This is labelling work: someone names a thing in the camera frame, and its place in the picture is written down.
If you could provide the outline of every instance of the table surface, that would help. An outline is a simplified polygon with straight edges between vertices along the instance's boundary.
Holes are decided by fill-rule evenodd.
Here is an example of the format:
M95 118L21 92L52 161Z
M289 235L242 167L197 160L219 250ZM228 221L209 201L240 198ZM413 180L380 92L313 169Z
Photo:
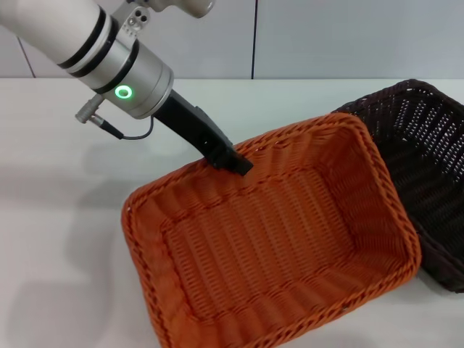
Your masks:
M323 115L395 80L177 80L240 142ZM429 81L464 102L464 80ZM0 80L0 347L158 347L120 227L137 187L199 158L163 125L118 141L73 115L76 80ZM126 134L148 128L105 103ZM288 347L461 348L464 295L419 273L403 287Z

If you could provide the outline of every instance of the wicker basket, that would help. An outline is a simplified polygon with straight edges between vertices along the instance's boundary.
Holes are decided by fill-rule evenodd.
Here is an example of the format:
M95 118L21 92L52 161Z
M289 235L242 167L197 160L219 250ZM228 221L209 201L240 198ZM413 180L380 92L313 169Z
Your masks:
M273 347L411 279L418 236L361 121L238 147L244 178L186 166L127 200L123 229L164 348Z
M337 112L368 127L423 249L423 268L464 292L464 107L433 86L406 80Z

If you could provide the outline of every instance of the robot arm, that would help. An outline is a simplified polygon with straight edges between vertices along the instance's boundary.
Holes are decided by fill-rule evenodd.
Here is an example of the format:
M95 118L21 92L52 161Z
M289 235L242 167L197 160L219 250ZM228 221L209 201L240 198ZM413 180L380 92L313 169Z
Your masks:
M246 174L252 164L198 107L172 90L173 71L138 39L150 20L175 5L203 17L214 0L125 0L110 15L94 0L1 0L0 24L95 91L77 119L124 138L96 114L104 100L133 118L155 117L194 145L216 168Z

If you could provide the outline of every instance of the white wall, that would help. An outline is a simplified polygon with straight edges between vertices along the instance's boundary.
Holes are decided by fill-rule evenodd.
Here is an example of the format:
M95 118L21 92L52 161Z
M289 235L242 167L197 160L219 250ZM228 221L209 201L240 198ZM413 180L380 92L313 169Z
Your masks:
M217 0L203 20L168 9L142 41L179 78L250 78L254 6ZM254 76L464 78L463 14L462 0L259 0ZM0 77L30 76L17 39L0 30L0 45ZM66 76L24 48L35 75Z

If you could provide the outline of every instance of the orange wicker basket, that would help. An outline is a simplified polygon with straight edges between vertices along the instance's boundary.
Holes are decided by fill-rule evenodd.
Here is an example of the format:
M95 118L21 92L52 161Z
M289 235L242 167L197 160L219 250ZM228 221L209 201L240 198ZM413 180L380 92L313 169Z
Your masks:
M164 348L273 347L411 279L418 237L363 123L333 114L135 193L123 228Z

